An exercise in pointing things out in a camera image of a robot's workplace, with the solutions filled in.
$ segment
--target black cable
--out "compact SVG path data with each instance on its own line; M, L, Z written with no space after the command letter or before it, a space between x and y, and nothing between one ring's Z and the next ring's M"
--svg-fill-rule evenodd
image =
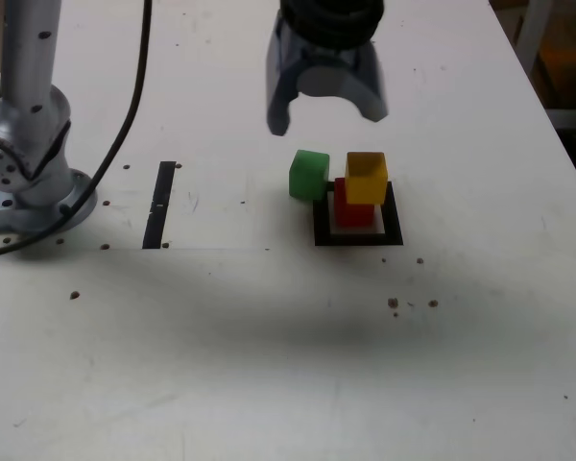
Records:
M0 248L0 255L6 255L8 253L16 252L17 250L21 250L22 248L29 247L30 245L43 240L44 238L50 236L55 231L59 230L64 224L66 224L77 212L82 208L85 204L87 199L89 199L98 183L101 181L103 176L106 174L108 168L111 166L111 163L117 156L119 149L122 147L128 132L131 129L132 122L136 116L136 112L138 111L138 106L141 102L141 95L143 94L143 85L145 83L145 71L147 70L147 55L149 52L150 46L150 30L152 28L152 4L153 0L144 0L143 6L143 26L141 30L141 45L138 55L138 65L136 68L136 81L134 82L134 93L132 95L131 106L128 109L128 114L126 115L126 119L122 124L122 128L120 129L119 133L115 137L113 144L111 145L110 149L105 156L105 159L98 167L98 171L92 178L91 182L85 189L84 193L79 197L77 202L72 207L65 206L64 209L60 211L63 213L63 216L52 226L49 228L32 235L24 240L19 242L13 243L7 247Z

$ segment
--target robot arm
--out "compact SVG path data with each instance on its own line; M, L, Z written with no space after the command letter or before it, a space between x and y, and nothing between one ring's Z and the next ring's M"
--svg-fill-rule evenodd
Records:
M152 10L151 0L144 3L139 58L143 64ZM51 84L60 7L61 0L6 0L5 7L0 232L35 234L35 241L51 228L67 223L64 230L85 219L96 205L95 185L112 160L103 162L105 170L99 170L94 180L70 169L66 162L70 106ZM373 121L386 115L382 80L370 42L383 11L383 0L280 0L267 58L267 122L273 134L286 133L288 106L299 92L346 98ZM145 65L140 64L138 95L136 88L131 111L118 135L121 141L138 107L145 74ZM112 156L120 145L116 139Z
M351 101L377 122L387 115L371 38L383 0L281 0L267 55L267 123L284 135L302 92Z

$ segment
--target white table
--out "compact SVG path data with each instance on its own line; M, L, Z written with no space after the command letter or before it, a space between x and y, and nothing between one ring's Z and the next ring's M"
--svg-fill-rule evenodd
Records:
M111 205L0 258L0 460L576 461L576 172L491 8L388 2L388 118L301 96L279 138L276 7L158 0ZM73 167L122 123L140 16L64 2ZM384 151L405 246L314 247L298 148L333 177ZM162 160L183 165L170 248L142 251Z

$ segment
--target black tape strip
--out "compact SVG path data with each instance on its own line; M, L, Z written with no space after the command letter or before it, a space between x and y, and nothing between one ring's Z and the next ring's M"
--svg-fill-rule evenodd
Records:
M174 161L161 161L157 170L156 188L150 215L147 218L147 228L143 237L143 250L157 249L162 245L162 234L164 232L164 222L169 209L169 199L171 198L171 187L173 187L173 177L175 176Z

